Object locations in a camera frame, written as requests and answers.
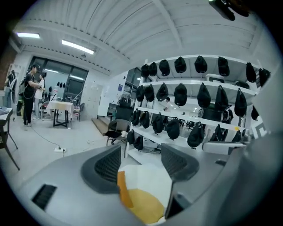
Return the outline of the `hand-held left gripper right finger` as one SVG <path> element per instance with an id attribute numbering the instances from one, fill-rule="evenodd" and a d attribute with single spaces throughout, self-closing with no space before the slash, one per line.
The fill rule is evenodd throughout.
<path id="1" fill-rule="evenodd" d="M 161 145 L 161 161 L 172 180 L 165 218 L 180 213 L 191 206 L 189 198 L 189 180 L 198 172 L 198 160 L 171 144 Z"/>

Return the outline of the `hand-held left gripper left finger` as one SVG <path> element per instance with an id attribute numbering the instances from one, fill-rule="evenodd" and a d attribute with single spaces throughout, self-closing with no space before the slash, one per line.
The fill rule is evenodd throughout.
<path id="1" fill-rule="evenodd" d="M 86 160 L 80 170 L 84 182 L 99 194 L 118 194 L 118 171 L 121 146 L 106 146 L 102 152 Z"/>

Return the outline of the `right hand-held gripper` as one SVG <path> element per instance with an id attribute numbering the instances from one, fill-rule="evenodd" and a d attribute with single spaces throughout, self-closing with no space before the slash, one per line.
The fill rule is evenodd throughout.
<path id="1" fill-rule="evenodd" d="M 234 149 L 244 147 L 251 141 L 264 137 L 271 132 L 266 130 L 263 122 L 256 123 L 250 129 L 236 132 L 234 141 L 209 141 L 202 145 L 202 150 L 207 153 L 230 155 Z"/>

